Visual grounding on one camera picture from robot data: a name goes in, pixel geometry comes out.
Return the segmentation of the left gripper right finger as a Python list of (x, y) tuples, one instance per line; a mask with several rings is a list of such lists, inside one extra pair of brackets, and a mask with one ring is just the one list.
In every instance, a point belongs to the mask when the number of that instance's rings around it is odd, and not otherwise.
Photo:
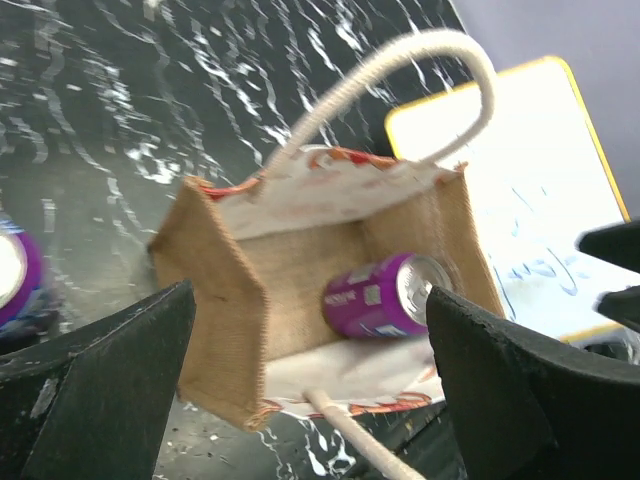
[(639, 369), (440, 287), (429, 339), (472, 479), (636, 479)]

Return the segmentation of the white whiteboard yellow rim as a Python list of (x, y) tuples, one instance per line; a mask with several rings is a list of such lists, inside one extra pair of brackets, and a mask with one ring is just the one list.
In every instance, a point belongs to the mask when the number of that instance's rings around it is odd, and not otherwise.
[(577, 248), (628, 213), (575, 77), (546, 56), (502, 71), (497, 94), (490, 124), (445, 165), (464, 165), (498, 314), (578, 347), (618, 339), (596, 302), (639, 277)]

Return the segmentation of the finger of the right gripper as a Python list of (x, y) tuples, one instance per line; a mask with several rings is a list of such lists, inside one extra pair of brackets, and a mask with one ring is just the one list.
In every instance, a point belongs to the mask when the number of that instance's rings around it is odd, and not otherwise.
[(617, 292), (604, 293), (596, 311), (636, 333), (640, 333), (640, 287), (633, 286)]
[(632, 220), (587, 232), (578, 240), (577, 248), (582, 253), (639, 273), (639, 221)]

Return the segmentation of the purple Fanta can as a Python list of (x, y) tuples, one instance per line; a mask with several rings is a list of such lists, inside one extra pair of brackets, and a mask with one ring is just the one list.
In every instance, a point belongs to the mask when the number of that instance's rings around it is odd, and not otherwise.
[(453, 288), (434, 258), (397, 254), (329, 281), (322, 310), (328, 325), (346, 337), (422, 336), (428, 333), (426, 302), (434, 286)]
[(55, 307), (48, 269), (32, 236), (1, 214), (1, 338), (48, 328)]

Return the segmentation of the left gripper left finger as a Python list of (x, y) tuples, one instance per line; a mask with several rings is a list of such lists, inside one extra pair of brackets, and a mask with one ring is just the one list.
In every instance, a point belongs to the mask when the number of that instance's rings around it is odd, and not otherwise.
[(151, 478), (195, 310), (185, 280), (3, 355), (2, 478)]

